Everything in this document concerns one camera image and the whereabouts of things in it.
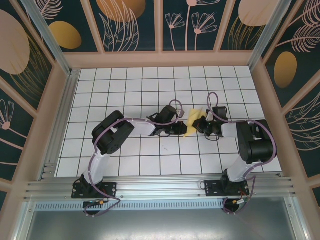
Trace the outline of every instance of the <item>yellow sponge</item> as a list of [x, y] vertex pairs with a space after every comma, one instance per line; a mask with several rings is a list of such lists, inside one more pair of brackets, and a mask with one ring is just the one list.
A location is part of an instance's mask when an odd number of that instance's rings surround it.
[[195, 120], [200, 119], [202, 116], [206, 116], [206, 112], [202, 111], [202, 108], [190, 110], [189, 118], [188, 118], [188, 121], [186, 122], [186, 126], [187, 126], [186, 134], [184, 134], [183, 137], [187, 137], [197, 132], [197, 130], [192, 125], [194, 124]]

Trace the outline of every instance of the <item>black mounting bracket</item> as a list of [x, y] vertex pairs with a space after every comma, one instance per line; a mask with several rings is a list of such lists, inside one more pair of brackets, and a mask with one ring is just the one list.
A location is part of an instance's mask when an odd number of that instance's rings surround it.
[[[100, 191], [110, 195], [112, 197], [116, 196], [117, 193], [117, 183], [116, 182], [101, 182], [96, 185]], [[72, 189], [72, 199], [105, 199], [106, 197], [97, 192], [92, 188], [92, 190], [87, 191], [84, 189], [84, 185], [81, 182], [73, 184]]]
[[204, 181], [205, 195], [207, 197], [241, 196], [241, 191], [243, 191], [247, 196], [249, 196], [250, 191], [247, 181], [235, 182], [234, 184], [236, 184], [236, 186], [225, 191], [221, 180]]

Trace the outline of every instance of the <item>dark teal wallpaper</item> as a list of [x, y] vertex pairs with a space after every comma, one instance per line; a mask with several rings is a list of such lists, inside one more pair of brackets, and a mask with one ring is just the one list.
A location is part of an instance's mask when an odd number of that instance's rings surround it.
[[288, 17], [288, 15], [290, 14], [290, 12], [291, 12], [292, 8], [294, 7], [294, 5], [296, 4], [296, 2], [297, 2], [297, 0], [292, 0], [292, 1], [291, 1], [290, 6], [289, 6], [288, 10], [286, 11], [286, 13], [285, 13], [282, 21], [280, 22], [277, 30], [275, 31], [275, 33], [273, 34], [272, 38], [270, 39], [268, 45], [266, 46], [265, 50], [263, 51], [263, 53], [262, 53], [262, 55], [261, 55], [262, 58], [264, 58], [265, 55], [267, 54], [267, 52], [268, 52], [271, 44], [273, 43], [273, 41], [274, 41], [274, 39], [276, 38], [276, 36], [278, 35], [280, 29], [281, 29], [282, 26], [284, 25], [284, 22], [287, 20], [287, 17]]
[[7, 193], [5, 191], [0, 191], [0, 212], [5, 203]]
[[253, 50], [277, 3], [275, 0], [236, 0], [221, 50]]
[[106, 52], [155, 51], [154, 0], [90, 0]]
[[27, 12], [26, 12], [26, 9], [24, 8], [23, 4], [21, 3], [21, 0], [18, 0], [18, 3], [20, 4], [20, 6], [21, 6], [22, 10], [24, 11], [24, 13], [25, 13], [25, 14], [27, 15], [27, 17], [29, 18], [29, 21], [32, 23], [33, 28], [36, 30], [36, 32], [38, 33], [38, 35], [41, 37], [42, 42], [45, 44], [46, 48], [49, 50], [52, 58], [53, 58], [54, 60], [56, 60], [55, 56], [54, 56], [53, 53], [51, 52], [51, 50], [50, 50], [50, 48], [48, 47], [47, 43], [46, 43], [46, 42], [44, 41], [44, 39], [42, 38], [41, 33], [40, 33], [39, 30], [37, 29], [36, 25], [34, 24], [33, 21], [31, 21], [29, 15], [28, 15]]
[[0, 2], [0, 77], [38, 109], [52, 65], [8, 0]]
[[320, 174], [320, 84], [286, 116], [308, 178]]
[[320, 2], [306, 0], [265, 66], [282, 107], [320, 69]]
[[34, 2], [64, 53], [98, 51], [80, 0]]
[[163, 50], [213, 50], [225, 6], [225, 0], [164, 0]]
[[11, 181], [34, 118], [0, 89], [0, 178]]
[[313, 194], [318, 203], [318, 206], [320, 207], [320, 186], [313, 189]]

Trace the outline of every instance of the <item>flower illustration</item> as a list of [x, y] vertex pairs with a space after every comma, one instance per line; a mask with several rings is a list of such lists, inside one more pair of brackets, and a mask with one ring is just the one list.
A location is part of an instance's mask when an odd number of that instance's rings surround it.
[[181, 28], [181, 27], [185, 26], [185, 22], [182, 21], [183, 18], [181, 16], [181, 13], [179, 13], [179, 14], [174, 13], [174, 14], [172, 14], [172, 17], [171, 17], [171, 14], [168, 13], [165, 15], [165, 20], [170, 28], [172, 47], [173, 47], [173, 51], [175, 51], [176, 49], [175, 49], [175, 44], [174, 44], [174, 38], [172, 36], [172, 29], [177, 29], [177, 28]]
[[214, 25], [216, 20], [214, 18], [214, 13], [202, 14], [199, 18], [199, 13], [192, 14], [192, 25], [195, 33], [194, 50], [197, 50], [197, 37], [199, 34], [211, 33], [217, 30], [217, 25]]
[[0, 100], [0, 129], [8, 130], [10, 129], [10, 122], [12, 116], [14, 115], [15, 104], [8, 101], [8, 105], [3, 99]]
[[212, 5], [219, 3], [220, 0], [186, 0], [186, 3], [189, 5], [189, 7], [195, 7], [197, 5]]
[[205, 6], [205, 5], [212, 5], [218, 4], [220, 0], [186, 0], [188, 4], [188, 13], [186, 15], [186, 27], [185, 27], [185, 50], [188, 51], [188, 26], [189, 26], [189, 15], [191, 7], [195, 6]]
[[[11, 132], [26, 139], [27, 138], [26, 136], [11, 129], [11, 121], [12, 121], [12, 117], [14, 115], [14, 110], [15, 110], [15, 104], [13, 102], [8, 101], [8, 104], [6, 105], [6, 102], [3, 99], [0, 100], [0, 130], [5, 130], [5, 131], [10, 130]], [[5, 143], [5, 144], [7, 144], [11, 147], [14, 147], [16, 149], [20, 149], [20, 150], [24, 149], [23, 147], [18, 146], [12, 142], [6, 141], [2, 138], [0, 138], [0, 142]], [[3, 163], [3, 162], [0, 162], [0, 164], [15, 165], [15, 163], [11, 164], [11, 163]]]

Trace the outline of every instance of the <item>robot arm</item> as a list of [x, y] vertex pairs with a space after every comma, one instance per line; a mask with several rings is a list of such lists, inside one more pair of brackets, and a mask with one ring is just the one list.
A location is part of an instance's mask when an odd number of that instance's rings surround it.
[[[94, 154], [90, 168], [90, 177], [92, 183], [100, 191], [106, 194], [115, 196], [115, 191], [110, 192], [107, 184], [103, 183], [105, 169], [110, 155], [118, 151], [129, 136], [155, 136], [162, 133], [168, 135], [182, 135], [187, 132], [187, 126], [183, 121], [174, 122], [172, 119], [178, 117], [177, 110], [171, 105], [167, 105], [160, 113], [147, 117], [148, 120], [135, 120], [133, 118], [126, 118], [119, 111], [114, 111], [103, 122], [101, 122], [92, 131], [92, 143], [97, 142], [97, 152]], [[81, 175], [79, 183], [73, 184], [73, 191], [71, 197], [74, 199], [85, 198], [101, 198], [93, 186], [91, 185], [89, 177], [89, 167]]]
[[246, 176], [255, 167], [269, 161], [274, 153], [272, 141], [261, 127], [264, 126], [270, 132], [267, 121], [226, 123], [229, 122], [226, 107], [213, 107], [212, 112], [214, 115], [207, 110], [207, 117], [194, 121], [193, 127], [206, 136], [215, 134], [220, 138], [236, 138], [239, 157], [231, 167], [224, 170], [220, 181], [211, 181], [213, 185], [207, 187], [220, 196], [237, 196], [239, 189], [249, 194]]

